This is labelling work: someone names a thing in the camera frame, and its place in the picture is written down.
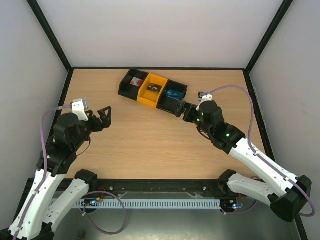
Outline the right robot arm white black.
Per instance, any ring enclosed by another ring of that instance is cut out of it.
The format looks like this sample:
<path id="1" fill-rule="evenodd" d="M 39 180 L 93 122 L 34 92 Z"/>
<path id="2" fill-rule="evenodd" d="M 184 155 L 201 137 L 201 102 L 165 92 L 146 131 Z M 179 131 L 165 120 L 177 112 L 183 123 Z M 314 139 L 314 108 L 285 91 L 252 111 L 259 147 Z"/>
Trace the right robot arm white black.
<path id="1" fill-rule="evenodd" d="M 286 222 L 292 222 L 307 204 L 312 181 L 305 175 L 296 176 L 279 166 L 255 147 L 237 127 L 225 122 L 222 109 L 215 101 L 199 105 L 182 101 L 175 115 L 196 125 L 210 142 L 227 155 L 241 161 L 262 180 L 257 181 L 227 170 L 221 175 L 218 191 L 229 196 L 240 193 L 269 206 L 273 213 Z"/>

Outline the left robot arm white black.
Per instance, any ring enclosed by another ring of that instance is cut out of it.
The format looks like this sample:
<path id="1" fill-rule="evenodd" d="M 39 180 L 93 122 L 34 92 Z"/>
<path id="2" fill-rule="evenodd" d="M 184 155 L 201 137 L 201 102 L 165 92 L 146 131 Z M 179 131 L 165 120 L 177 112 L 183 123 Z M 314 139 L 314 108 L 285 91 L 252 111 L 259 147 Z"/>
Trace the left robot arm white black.
<path id="1" fill-rule="evenodd" d="M 35 172 L 32 188 L 14 222 L 0 232 L 2 240 L 51 240 L 59 224 L 75 203 L 94 190 L 97 174 L 82 169 L 78 171 L 69 187 L 52 202 L 52 198 L 71 164 L 77 159 L 77 151 L 90 135 L 111 126 L 112 108 L 98 110 L 95 116 L 85 107 L 58 117 L 53 127 L 53 142 L 44 145 Z"/>

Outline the blue card in bin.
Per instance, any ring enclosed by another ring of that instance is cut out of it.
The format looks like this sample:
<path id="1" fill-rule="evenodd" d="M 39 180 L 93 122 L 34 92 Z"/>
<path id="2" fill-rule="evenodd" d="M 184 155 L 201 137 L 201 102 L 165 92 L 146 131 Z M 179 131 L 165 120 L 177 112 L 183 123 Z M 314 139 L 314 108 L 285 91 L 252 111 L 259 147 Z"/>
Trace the blue card in bin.
<path id="1" fill-rule="evenodd" d="M 168 90 L 166 96 L 176 100 L 181 100 L 183 98 L 183 93 L 175 90 Z"/>

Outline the dark card in yellow bin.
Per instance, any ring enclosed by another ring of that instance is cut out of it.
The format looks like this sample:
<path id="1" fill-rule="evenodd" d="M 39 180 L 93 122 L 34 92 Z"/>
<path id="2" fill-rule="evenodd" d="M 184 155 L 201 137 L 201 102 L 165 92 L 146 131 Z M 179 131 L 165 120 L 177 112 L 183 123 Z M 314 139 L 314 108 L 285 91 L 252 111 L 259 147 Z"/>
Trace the dark card in yellow bin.
<path id="1" fill-rule="evenodd" d="M 155 92 L 155 93 L 159 93 L 162 89 L 162 86 L 161 85 L 158 85 L 158 84 L 154 84 L 154 83 L 151 83 L 148 87 L 147 87 L 147 90 L 148 91 L 151 91 L 151 92 Z"/>

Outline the red white card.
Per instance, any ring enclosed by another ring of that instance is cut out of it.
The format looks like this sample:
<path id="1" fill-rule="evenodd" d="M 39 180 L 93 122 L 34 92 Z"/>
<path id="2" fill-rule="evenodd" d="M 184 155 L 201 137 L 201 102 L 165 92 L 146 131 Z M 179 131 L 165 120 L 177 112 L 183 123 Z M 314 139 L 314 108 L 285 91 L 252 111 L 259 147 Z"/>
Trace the red white card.
<path id="1" fill-rule="evenodd" d="M 130 84 L 133 85 L 133 86 L 136 86 L 138 88 L 141 87 L 141 85 L 143 84 L 143 80 L 140 79 L 140 78 L 137 78 L 137 77 L 133 77 L 130 81 Z"/>

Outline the right black storage bin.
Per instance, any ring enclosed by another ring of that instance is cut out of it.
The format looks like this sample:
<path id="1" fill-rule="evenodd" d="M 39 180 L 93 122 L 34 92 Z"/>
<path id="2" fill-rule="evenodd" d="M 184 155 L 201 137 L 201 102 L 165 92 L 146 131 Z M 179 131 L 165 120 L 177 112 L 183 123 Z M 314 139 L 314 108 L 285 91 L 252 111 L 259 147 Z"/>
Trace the right black storage bin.
<path id="1" fill-rule="evenodd" d="M 156 108 L 174 115 L 177 104 L 185 98 L 187 89 L 187 85 L 169 79 L 160 94 Z"/>

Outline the black storage bin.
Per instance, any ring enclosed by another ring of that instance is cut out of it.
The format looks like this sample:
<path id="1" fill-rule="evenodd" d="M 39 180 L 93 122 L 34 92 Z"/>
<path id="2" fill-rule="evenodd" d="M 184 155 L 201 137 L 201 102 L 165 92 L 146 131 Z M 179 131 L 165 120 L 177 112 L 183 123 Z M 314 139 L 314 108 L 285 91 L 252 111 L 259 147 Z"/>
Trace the black storage bin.
<path id="1" fill-rule="evenodd" d="M 138 69 L 130 69 L 119 84 L 118 94 L 136 101 L 139 90 L 149 73 Z"/>
<path id="2" fill-rule="evenodd" d="M 185 98 L 187 89 L 187 85 L 169 79 L 160 94 L 156 108 L 174 115 L 177 104 Z"/>

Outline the yellow storage bin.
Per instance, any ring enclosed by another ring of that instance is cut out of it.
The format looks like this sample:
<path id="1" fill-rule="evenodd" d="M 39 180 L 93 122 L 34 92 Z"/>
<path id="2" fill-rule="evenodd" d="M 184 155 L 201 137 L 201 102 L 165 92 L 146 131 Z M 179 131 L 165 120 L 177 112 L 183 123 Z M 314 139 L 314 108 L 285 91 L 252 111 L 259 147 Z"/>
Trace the yellow storage bin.
<path id="1" fill-rule="evenodd" d="M 156 108 L 167 82 L 167 78 L 149 73 L 138 91 L 137 101 Z"/>

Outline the left black storage bin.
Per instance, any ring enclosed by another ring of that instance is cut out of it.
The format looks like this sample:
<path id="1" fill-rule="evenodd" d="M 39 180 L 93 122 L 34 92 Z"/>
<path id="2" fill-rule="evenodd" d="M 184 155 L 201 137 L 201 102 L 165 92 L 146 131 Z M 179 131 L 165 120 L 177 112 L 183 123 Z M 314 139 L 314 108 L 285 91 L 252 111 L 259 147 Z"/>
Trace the left black storage bin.
<path id="1" fill-rule="evenodd" d="M 118 94 L 136 101 L 139 90 L 149 73 L 138 69 L 130 69 L 119 84 Z"/>

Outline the black enclosure frame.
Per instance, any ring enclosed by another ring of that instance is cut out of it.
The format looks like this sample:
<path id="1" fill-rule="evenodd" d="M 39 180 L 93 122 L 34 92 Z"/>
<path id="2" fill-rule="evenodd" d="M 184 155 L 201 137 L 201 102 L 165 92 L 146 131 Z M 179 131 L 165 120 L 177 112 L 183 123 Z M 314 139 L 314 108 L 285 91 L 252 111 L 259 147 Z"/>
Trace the black enclosure frame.
<path id="1" fill-rule="evenodd" d="M 253 82 L 250 77 L 250 72 L 253 70 L 255 64 L 257 63 L 258 59 L 260 58 L 261 54 L 263 53 L 264 49 L 268 45 L 270 39 L 272 38 L 273 34 L 275 33 L 276 29 L 278 28 L 279 24 L 281 23 L 282 19 L 286 15 L 287 11 L 290 9 L 290 6 L 292 5 L 292 0 L 284 0 L 282 1 L 279 9 L 277 10 L 274 18 L 272 19 L 268 29 L 266 30 L 265 34 L 263 35 L 262 40 L 260 41 L 257 49 L 255 50 L 253 56 L 251 57 L 248 65 L 245 68 L 230 68 L 230 67 L 147 67 L 147 66 L 140 66 L 139 69 L 143 70 L 215 70 L 215 71 L 243 71 L 244 79 L 246 82 L 246 86 L 248 88 L 248 91 L 250 93 L 250 96 L 253 100 L 254 105 L 254 113 L 255 118 L 257 121 L 258 129 L 260 132 L 260 136 L 262 138 L 262 143 L 264 146 L 264 149 L 266 150 L 266 153 L 269 157 L 272 159 L 275 158 L 270 139 L 267 133 L 267 129 L 265 126 L 265 120 L 262 115 L 262 111 L 260 109 L 260 104 L 256 95 L 256 92 L 254 90 Z M 54 50 L 56 51 L 58 57 L 60 58 L 60 61 L 62 62 L 63 66 L 67 70 L 67 77 L 65 79 L 65 83 L 63 86 L 63 89 L 61 90 L 61 96 L 59 99 L 59 103 L 64 103 L 69 86 L 71 83 L 71 78 L 74 73 L 74 70 L 76 70 L 76 67 L 72 67 L 69 63 L 59 41 L 57 40 L 47 18 L 45 17 L 45 14 L 43 13 L 39 3 L 36 0 L 28 0 L 27 4 L 29 5 L 30 9 L 33 11 L 34 16 L 37 18 L 39 24 L 41 25 L 43 31 L 45 32 L 48 40 L 50 41 L 51 45 L 53 46 Z"/>

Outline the black mounting rail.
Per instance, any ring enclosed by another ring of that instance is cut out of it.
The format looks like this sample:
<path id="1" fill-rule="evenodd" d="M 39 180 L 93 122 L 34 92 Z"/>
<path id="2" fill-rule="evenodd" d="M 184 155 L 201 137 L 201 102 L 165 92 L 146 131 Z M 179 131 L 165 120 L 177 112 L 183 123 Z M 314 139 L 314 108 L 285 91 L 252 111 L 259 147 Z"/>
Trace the black mounting rail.
<path id="1" fill-rule="evenodd" d="M 231 191 L 218 179 L 209 180 L 143 180 L 143 179 L 93 179 L 84 184 L 85 192 L 95 198 L 118 196 L 125 193 L 195 193 L 202 197 L 218 199 L 246 195 Z"/>

